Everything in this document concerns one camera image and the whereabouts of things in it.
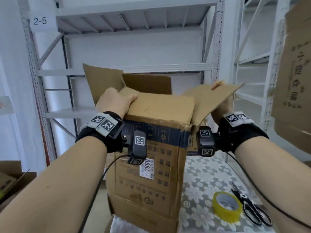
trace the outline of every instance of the hand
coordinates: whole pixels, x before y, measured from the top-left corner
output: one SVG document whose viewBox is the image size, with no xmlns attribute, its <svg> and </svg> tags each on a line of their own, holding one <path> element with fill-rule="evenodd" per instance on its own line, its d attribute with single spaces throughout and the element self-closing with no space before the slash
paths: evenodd
<svg viewBox="0 0 311 233">
<path fill-rule="evenodd" d="M 224 81 L 217 81 L 212 86 L 212 90 L 217 87 L 225 85 Z M 222 104 L 220 104 L 211 114 L 212 118 L 219 125 L 220 119 L 224 117 L 226 113 L 233 112 L 233 96 L 229 96 Z"/>
<path fill-rule="evenodd" d="M 123 119 L 128 112 L 130 104 L 136 99 L 137 95 L 135 94 L 124 97 L 116 89 L 108 88 L 99 98 L 95 108 L 100 113 L 106 111 L 115 112 Z"/>
</svg>

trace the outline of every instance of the forearm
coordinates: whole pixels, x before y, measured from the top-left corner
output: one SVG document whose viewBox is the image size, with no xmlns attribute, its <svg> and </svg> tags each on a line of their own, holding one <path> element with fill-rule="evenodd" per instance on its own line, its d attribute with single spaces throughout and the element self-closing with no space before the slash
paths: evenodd
<svg viewBox="0 0 311 233">
<path fill-rule="evenodd" d="M 104 172 L 106 146 L 85 137 L 55 160 L 0 214 L 2 232 L 78 232 Z"/>
<path fill-rule="evenodd" d="M 311 169 L 265 137 L 243 142 L 235 156 L 259 189 L 279 208 L 311 225 Z M 281 232 L 310 232 L 260 196 Z"/>
</svg>

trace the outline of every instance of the black sensor device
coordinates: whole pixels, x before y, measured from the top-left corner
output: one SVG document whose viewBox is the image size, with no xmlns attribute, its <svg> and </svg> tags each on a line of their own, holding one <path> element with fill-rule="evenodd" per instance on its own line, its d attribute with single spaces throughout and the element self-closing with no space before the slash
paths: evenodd
<svg viewBox="0 0 311 233">
<path fill-rule="evenodd" d="M 146 134 L 142 131 L 134 131 L 133 135 L 123 137 L 124 147 L 128 147 L 128 163 L 141 165 L 147 157 Z"/>
<path fill-rule="evenodd" d="M 200 126 L 196 133 L 197 149 L 200 156 L 212 157 L 216 151 L 216 144 L 212 129 L 209 126 Z"/>
</svg>

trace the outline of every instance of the packing tape roll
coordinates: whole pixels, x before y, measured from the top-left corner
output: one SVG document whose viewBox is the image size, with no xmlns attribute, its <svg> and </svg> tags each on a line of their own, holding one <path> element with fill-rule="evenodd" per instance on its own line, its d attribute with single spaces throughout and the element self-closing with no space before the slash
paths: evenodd
<svg viewBox="0 0 311 233">
<path fill-rule="evenodd" d="M 225 203 L 233 210 L 228 210 L 220 205 L 220 203 Z M 240 201 L 234 196 L 227 192 L 216 192 L 213 196 L 212 207 L 214 213 L 220 217 L 220 219 L 228 222 L 234 223 L 240 220 L 242 204 Z"/>
</svg>

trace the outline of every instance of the floor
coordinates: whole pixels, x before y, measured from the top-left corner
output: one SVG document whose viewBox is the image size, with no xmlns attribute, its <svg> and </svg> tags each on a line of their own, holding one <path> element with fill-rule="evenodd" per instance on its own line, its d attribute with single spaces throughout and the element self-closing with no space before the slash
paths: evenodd
<svg viewBox="0 0 311 233">
<path fill-rule="evenodd" d="M 107 188 L 105 181 L 103 181 L 85 224 L 83 233 L 104 233 L 110 220 L 111 214 L 107 201 Z"/>
</svg>

